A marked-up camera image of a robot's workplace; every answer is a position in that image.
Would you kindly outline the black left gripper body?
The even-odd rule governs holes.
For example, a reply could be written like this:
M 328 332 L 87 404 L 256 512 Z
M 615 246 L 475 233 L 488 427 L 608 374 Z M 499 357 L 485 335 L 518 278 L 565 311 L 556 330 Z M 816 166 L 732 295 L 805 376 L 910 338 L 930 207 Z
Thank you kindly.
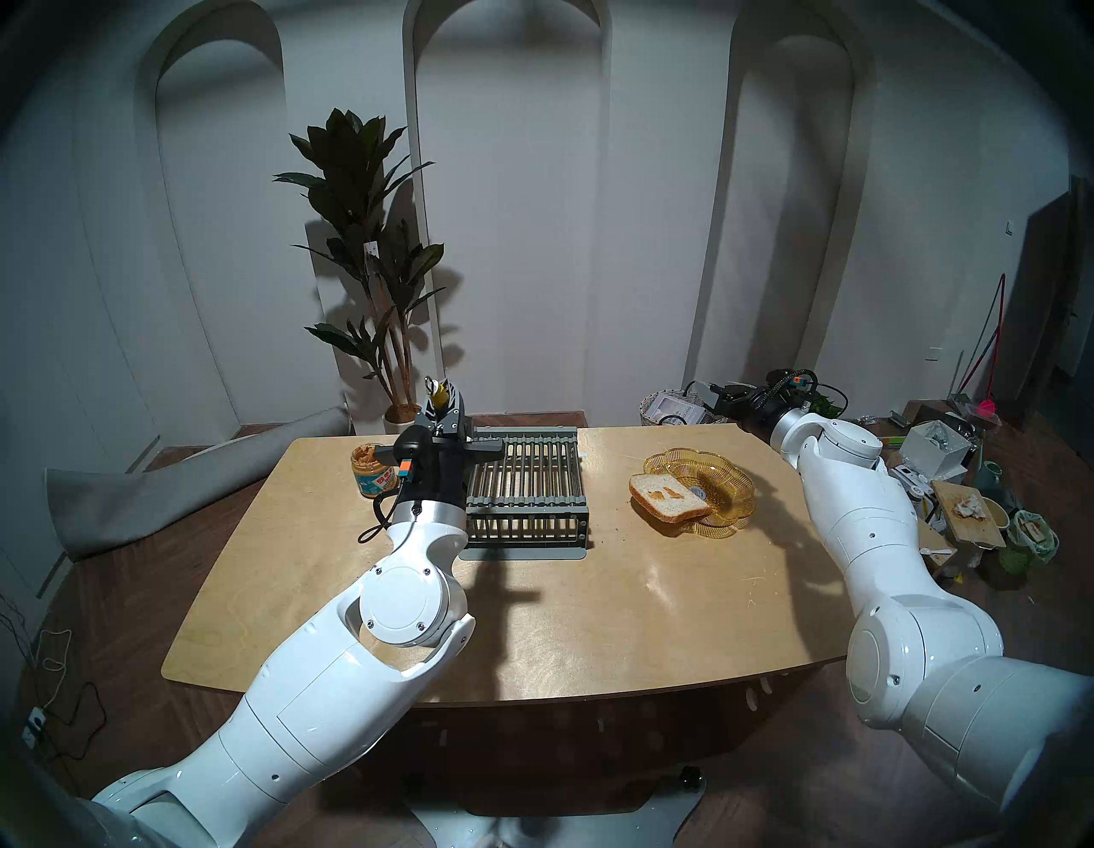
M 465 432 L 434 434 L 422 423 L 414 423 L 399 435 L 391 450 L 396 464 L 408 461 L 395 504 L 433 501 L 464 510 L 467 504 L 467 473 L 476 465 L 504 458 L 502 439 L 472 440 Z

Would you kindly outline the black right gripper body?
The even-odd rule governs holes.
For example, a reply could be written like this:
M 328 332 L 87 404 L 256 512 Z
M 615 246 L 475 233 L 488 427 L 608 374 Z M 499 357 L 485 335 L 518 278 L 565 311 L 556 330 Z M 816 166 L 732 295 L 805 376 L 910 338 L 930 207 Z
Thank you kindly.
M 719 391 L 718 416 L 737 423 L 752 435 L 772 435 L 773 429 L 795 410 L 785 391 L 770 386 L 731 384 Z

